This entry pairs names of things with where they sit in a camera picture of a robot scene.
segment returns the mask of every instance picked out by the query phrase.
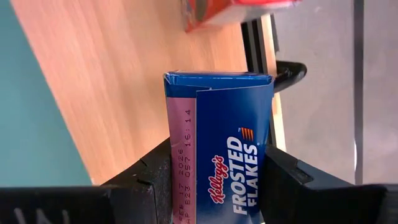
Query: kellogg's logo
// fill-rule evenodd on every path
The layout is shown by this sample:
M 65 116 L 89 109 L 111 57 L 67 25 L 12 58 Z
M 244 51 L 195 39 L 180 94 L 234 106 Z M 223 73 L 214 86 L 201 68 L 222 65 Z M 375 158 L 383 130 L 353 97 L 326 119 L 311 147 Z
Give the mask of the kellogg's logo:
M 211 159 L 215 164 L 215 176 L 209 177 L 210 187 L 207 191 L 210 193 L 214 203 L 224 203 L 225 194 L 223 192 L 224 179 L 228 178 L 228 167 L 224 164 L 222 156 L 215 155 Z

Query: gray floor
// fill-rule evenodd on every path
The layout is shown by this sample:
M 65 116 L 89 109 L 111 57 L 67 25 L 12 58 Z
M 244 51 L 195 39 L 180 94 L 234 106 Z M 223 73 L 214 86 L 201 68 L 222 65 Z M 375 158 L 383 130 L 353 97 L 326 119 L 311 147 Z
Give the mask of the gray floor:
M 287 150 L 354 182 L 352 1 L 304 0 L 275 15 L 279 60 L 308 74 L 282 95 Z M 398 182 L 398 1 L 365 3 L 364 181 Z

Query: wooden table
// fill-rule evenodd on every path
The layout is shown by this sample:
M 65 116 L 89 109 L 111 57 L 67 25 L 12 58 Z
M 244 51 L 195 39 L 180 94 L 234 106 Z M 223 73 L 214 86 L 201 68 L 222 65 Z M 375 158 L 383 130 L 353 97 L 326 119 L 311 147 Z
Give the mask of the wooden table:
M 239 24 L 186 34 L 179 0 L 12 0 L 94 184 L 169 135 L 162 75 L 246 71 Z

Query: gray wall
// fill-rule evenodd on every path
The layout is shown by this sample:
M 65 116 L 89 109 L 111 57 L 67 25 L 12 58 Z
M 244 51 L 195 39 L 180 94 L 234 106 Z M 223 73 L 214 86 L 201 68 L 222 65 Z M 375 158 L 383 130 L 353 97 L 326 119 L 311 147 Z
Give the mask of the gray wall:
M 304 0 L 275 15 L 279 60 L 308 67 L 302 83 L 281 93 L 287 151 L 354 181 L 352 3 Z
M 91 185 L 9 1 L 0 9 L 0 187 Z
M 287 150 L 354 182 L 353 1 L 304 0 L 275 15 L 279 60 L 306 79 L 282 92 Z M 398 182 L 398 1 L 365 2 L 364 181 Z

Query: white lettering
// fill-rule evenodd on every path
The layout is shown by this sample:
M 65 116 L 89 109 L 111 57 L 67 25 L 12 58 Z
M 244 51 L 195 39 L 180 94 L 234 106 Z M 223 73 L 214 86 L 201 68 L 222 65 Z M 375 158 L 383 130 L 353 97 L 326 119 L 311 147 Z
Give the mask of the white lettering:
M 244 166 L 246 168 L 246 175 L 252 176 L 252 177 L 257 177 L 257 166 L 255 167 L 250 167 L 249 165 Z
M 246 188 L 244 187 L 244 185 L 242 183 L 232 182 L 231 188 L 232 188 L 232 191 L 236 194 L 244 195 L 246 193 Z
M 243 144 L 243 149 L 246 153 L 251 154 L 253 153 L 255 156 L 257 155 L 257 147 L 256 146 L 249 146 L 248 149 L 248 145 L 247 144 Z
M 233 172 L 229 172 L 229 176 L 231 176 L 231 179 L 233 181 L 240 181 L 241 183 L 244 183 L 244 175 L 242 173 L 237 173 L 236 175 L 234 175 Z
M 257 205 L 257 202 L 256 202 L 255 199 L 249 198 L 249 199 L 248 199 L 248 205 L 249 205 L 250 207 L 253 207 L 253 206 Z
M 246 196 L 232 195 L 232 202 L 236 205 L 246 206 Z
M 228 158 L 239 162 L 243 162 L 243 153 L 228 149 Z
M 257 156 L 245 154 L 244 155 L 244 163 L 257 165 Z
M 257 189 L 257 178 L 255 179 L 251 179 L 251 180 L 247 180 L 246 184 L 254 189 Z
M 242 151 L 242 143 L 236 137 L 229 137 L 226 140 L 226 145 L 228 146 L 228 149 L 234 149 L 234 150 L 237 150 L 239 152 Z
M 234 213 L 242 214 L 242 215 L 247 215 L 248 212 L 244 211 L 242 207 L 234 205 Z
M 229 170 L 233 172 L 235 169 L 241 170 L 241 171 L 244 170 L 243 166 L 239 166 L 239 165 L 234 164 L 233 160 L 230 159 L 229 160 Z

